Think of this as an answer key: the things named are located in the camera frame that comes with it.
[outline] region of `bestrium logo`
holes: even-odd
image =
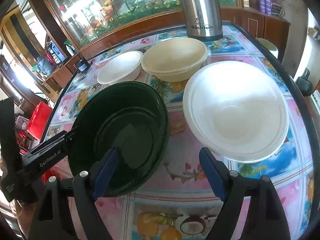
[[[212,30],[213,26],[210,26],[209,24],[201,25],[202,17],[201,14],[197,11],[197,18],[196,18],[196,25],[191,25],[192,29],[197,30]]]

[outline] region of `stainless steel flask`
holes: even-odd
[[[219,0],[180,0],[188,37],[200,41],[222,38]]]

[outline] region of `floral glass partition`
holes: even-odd
[[[219,0],[235,6],[235,0]],[[80,47],[134,20],[180,7],[178,0],[51,0]]]

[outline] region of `blue gripper pad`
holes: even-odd
[[[108,159],[104,163],[103,167],[99,171],[97,178],[95,179],[94,191],[92,194],[94,201],[96,201],[98,197],[102,197],[104,195],[109,185],[109,182],[112,178],[112,175],[116,170],[117,164],[118,164],[117,150],[113,149]]]
[[[211,157],[214,158],[208,148],[202,148],[200,150],[199,161],[204,171],[204,174],[206,175],[210,183],[212,191],[216,197],[220,198],[223,202],[225,202],[227,199],[227,193],[225,192],[224,182],[220,174],[218,173],[217,169],[213,165]]]

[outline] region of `patterned tablecloth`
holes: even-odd
[[[233,25],[223,26],[223,39],[206,42],[207,64],[236,60],[249,63],[267,73],[278,84],[287,101],[290,125],[287,138],[278,154],[252,164],[222,158],[230,170],[243,176],[272,179],[283,204],[292,239],[308,226],[313,200],[313,165],[310,144],[299,109],[287,86],[263,54]],[[184,29],[135,40],[92,60],[85,74],[77,74],[66,88],[51,120],[45,140],[62,130],[69,131],[84,105],[108,85],[100,85],[97,75],[116,55],[139,50],[145,53],[161,41],[186,36]],[[138,190],[117,198],[99,198],[97,209],[114,240],[187,240],[205,239],[222,206],[216,198],[199,164],[199,150],[204,146],[192,134],[182,111],[186,81],[163,82],[141,70],[136,81],[155,88],[169,112],[170,139],[165,157],[155,174]],[[60,178],[72,176],[68,160],[53,168]],[[69,199],[74,225],[80,239],[86,239],[73,198]],[[249,198],[244,199],[233,234],[238,239],[243,230]]]

